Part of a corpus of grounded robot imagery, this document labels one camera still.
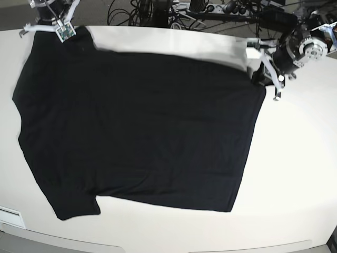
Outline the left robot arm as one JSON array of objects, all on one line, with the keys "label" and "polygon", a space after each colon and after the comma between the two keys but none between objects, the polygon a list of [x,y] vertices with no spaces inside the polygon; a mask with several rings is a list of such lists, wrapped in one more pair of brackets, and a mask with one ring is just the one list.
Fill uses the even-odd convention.
[{"label": "left robot arm", "polygon": [[278,40],[248,38],[246,56],[261,64],[252,73],[254,85],[275,87],[274,100],[281,98],[285,80],[296,79],[295,72],[336,52],[336,14],[312,12],[307,19]]}]

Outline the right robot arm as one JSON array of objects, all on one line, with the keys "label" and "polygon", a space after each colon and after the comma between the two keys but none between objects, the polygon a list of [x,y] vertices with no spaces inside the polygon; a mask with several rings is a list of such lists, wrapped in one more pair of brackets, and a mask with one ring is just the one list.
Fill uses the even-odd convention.
[{"label": "right robot arm", "polygon": [[36,24],[27,23],[19,32],[23,37],[28,32],[49,32],[55,33],[63,43],[76,35],[76,31],[71,24],[73,14],[80,1],[28,1],[32,9],[36,9],[38,17]]}]

